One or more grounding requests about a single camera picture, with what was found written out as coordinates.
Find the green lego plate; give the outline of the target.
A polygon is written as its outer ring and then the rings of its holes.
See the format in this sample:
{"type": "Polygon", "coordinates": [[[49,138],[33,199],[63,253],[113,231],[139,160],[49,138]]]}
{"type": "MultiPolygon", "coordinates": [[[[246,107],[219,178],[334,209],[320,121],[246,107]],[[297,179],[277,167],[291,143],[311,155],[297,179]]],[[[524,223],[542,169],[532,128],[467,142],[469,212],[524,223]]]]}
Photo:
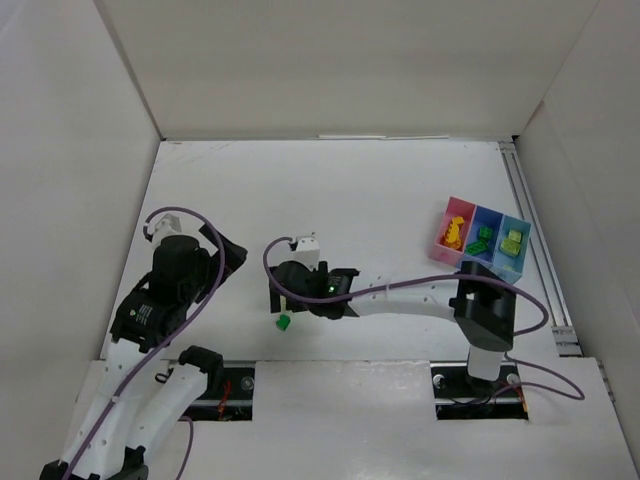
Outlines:
{"type": "Polygon", "coordinates": [[[489,250],[489,245],[487,242],[476,240],[472,243],[469,243],[465,249],[465,253],[471,256],[481,255],[489,250]]]}

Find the orange long lego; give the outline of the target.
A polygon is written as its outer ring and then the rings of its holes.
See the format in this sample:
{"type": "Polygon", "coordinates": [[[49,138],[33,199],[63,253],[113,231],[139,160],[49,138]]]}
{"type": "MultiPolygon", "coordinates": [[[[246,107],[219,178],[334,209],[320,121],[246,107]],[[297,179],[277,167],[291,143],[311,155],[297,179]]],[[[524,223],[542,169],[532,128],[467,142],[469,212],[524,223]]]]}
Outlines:
{"type": "Polygon", "coordinates": [[[460,230],[464,223],[465,220],[462,216],[453,217],[445,230],[443,241],[453,242],[457,238],[460,238],[460,230]]]}

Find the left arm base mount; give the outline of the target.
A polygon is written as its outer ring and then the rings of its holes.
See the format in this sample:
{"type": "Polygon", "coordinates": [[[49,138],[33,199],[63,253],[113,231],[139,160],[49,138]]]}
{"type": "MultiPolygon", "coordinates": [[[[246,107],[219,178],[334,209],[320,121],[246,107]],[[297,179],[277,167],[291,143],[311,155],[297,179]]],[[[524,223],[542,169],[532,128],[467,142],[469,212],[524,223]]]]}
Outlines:
{"type": "Polygon", "coordinates": [[[219,376],[206,375],[207,388],[184,415],[194,422],[251,421],[256,369],[254,363],[228,362],[219,376]]]}

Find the green square lego brick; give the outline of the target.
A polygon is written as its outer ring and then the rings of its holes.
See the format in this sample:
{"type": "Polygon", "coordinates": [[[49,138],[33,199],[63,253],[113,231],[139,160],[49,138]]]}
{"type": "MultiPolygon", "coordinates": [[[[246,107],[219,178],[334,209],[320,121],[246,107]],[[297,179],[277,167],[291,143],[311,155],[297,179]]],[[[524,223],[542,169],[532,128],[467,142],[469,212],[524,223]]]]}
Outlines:
{"type": "Polygon", "coordinates": [[[487,226],[482,226],[477,231],[477,238],[484,242],[489,242],[493,235],[493,229],[487,226]]]}

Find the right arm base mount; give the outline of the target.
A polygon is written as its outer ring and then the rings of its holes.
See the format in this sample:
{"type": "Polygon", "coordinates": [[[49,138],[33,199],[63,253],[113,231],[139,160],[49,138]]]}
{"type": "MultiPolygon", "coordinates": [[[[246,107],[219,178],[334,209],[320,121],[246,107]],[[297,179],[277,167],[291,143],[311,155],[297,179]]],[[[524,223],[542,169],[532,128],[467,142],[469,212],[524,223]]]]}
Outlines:
{"type": "Polygon", "coordinates": [[[471,377],[462,362],[433,363],[430,371],[438,420],[529,419],[522,390],[508,389],[520,380],[512,363],[501,365],[495,381],[471,377]]]}

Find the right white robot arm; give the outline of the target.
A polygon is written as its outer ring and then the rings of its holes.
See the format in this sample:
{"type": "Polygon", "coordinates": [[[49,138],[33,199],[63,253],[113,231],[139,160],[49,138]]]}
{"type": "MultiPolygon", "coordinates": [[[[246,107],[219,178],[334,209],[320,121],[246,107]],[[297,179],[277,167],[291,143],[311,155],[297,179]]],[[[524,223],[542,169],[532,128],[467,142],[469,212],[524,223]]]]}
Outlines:
{"type": "Polygon", "coordinates": [[[289,260],[267,269],[271,311],[309,312],[330,320],[398,314],[456,324],[469,344],[467,373],[496,381],[513,348],[516,293],[479,263],[465,261],[442,280],[391,281],[354,268],[315,269],[289,260]]]}

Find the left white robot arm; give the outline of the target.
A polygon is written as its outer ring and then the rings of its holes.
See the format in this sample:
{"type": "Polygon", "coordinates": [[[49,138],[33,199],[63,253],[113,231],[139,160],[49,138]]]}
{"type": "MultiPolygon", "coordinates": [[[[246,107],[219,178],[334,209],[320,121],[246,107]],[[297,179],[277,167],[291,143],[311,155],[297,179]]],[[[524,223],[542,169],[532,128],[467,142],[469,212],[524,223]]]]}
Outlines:
{"type": "Polygon", "coordinates": [[[215,290],[246,261],[247,251],[204,224],[199,232],[214,247],[182,233],[164,216],[143,227],[153,248],[152,266],[116,310],[109,331],[103,377],[70,447],[46,464],[43,479],[145,479],[148,462],[172,425],[212,382],[221,380],[221,354],[190,346],[167,380],[144,405],[162,352],[200,312],[215,290]]]}

